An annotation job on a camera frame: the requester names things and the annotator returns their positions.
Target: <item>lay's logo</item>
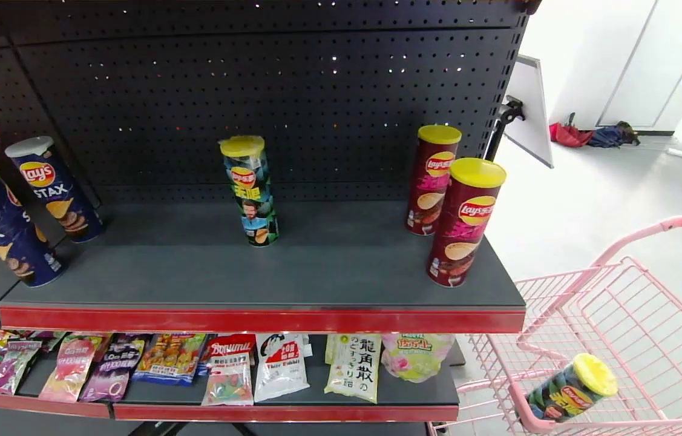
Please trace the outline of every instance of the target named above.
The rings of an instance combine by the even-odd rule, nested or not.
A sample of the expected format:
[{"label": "lay's logo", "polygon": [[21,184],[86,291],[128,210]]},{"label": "lay's logo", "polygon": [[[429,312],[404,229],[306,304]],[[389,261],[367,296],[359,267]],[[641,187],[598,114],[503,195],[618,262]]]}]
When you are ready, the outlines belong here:
[{"label": "lay's logo", "polygon": [[435,153],[427,159],[424,169],[432,177],[440,177],[448,174],[448,169],[454,163],[454,154],[451,151]]},{"label": "lay's logo", "polygon": [[50,163],[45,162],[26,162],[19,167],[23,178],[29,185],[37,188],[50,186],[56,180],[56,170]]},{"label": "lay's logo", "polygon": [[562,394],[569,399],[570,403],[580,409],[588,409],[593,404],[593,401],[587,395],[572,386],[564,386]]},{"label": "lay's logo", "polygon": [[469,199],[459,206],[459,218],[471,226],[479,226],[488,221],[494,210],[496,199],[493,196],[481,196]]},{"label": "lay's logo", "polygon": [[249,168],[233,167],[231,168],[231,179],[236,185],[249,190],[255,185],[255,172]]}]

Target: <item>blue lay's stax can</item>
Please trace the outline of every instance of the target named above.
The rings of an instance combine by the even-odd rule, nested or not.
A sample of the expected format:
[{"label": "blue lay's stax can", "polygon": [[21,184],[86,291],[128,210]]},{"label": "blue lay's stax can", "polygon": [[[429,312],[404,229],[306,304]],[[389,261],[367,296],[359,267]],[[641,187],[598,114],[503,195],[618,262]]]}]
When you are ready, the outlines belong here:
[{"label": "blue lay's stax can", "polygon": [[241,212],[241,225],[254,246],[271,245],[279,237],[265,149],[262,136],[233,136],[220,141],[225,172]]},{"label": "blue lay's stax can", "polygon": [[0,179],[0,258],[30,287],[50,283],[62,265],[20,202]]},{"label": "blue lay's stax can", "polygon": [[96,213],[71,171],[53,146],[50,136],[36,136],[4,150],[34,195],[64,227],[72,242],[86,242],[103,232]]}]

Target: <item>chip can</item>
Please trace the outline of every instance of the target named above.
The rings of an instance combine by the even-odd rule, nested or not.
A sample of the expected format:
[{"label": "chip can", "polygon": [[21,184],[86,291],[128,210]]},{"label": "chip can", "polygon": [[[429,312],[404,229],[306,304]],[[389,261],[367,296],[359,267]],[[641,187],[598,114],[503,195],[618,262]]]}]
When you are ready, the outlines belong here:
[{"label": "chip can", "polygon": [[42,286],[61,275],[62,265],[47,238],[0,179],[0,259],[30,287]]},{"label": "chip can", "polygon": [[271,245],[279,237],[279,225],[266,141],[261,136],[233,136],[219,144],[247,240],[253,246]]},{"label": "chip can", "polygon": [[34,195],[45,202],[72,242],[86,242],[103,232],[98,213],[56,150],[53,138],[28,138],[7,147],[4,154],[18,167]]},{"label": "chip can", "polygon": [[593,354],[581,353],[537,389],[526,402],[537,419],[564,422],[618,392],[615,375]]},{"label": "chip can", "polygon": [[407,229],[417,235],[435,232],[446,187],[462,132],[450,126],[423,126],[411,174]]},{"label": "chip can", "polygon": [[475,157],[457,159],[450,173],[427,274],[437,284],[454,287],[465,281],[473,264],[507,174],[496,163]]}]

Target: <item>purple snack bag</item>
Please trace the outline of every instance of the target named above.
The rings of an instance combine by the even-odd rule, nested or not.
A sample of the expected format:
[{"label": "purple snack bag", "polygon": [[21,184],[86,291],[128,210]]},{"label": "purple snack bag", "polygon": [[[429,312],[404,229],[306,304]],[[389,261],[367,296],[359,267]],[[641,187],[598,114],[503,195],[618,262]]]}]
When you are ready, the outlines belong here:
[{"label": "purple snack bag", "polygon": [[145,342],[135,337],[127,342],[115,340],[109,345],[88,383],[83,389],[80,401],[89,403],[96,400],[109,400],[112,403],[122,400],[125,387],[131,377],[131,370],[139,363]]}]

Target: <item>red packaging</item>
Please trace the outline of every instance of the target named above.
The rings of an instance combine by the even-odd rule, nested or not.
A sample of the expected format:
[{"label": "red packaging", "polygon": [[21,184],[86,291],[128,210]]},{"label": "red packaging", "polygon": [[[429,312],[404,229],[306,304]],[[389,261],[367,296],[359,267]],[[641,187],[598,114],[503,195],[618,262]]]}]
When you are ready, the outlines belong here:
[{"label": "red packaging", "polygon": [[448,186],[448,169],[454,161],[462,132],[449,126],[423,126],[411,174],[407,229],[417,235],[434,233],[443,196]]},{"label": "red packaging", "polygon": [[451,166],[427,261],[427,275],[437,284],[455,287],[465,282],[506,176],[501,166],[475,157],[457,159]]}]

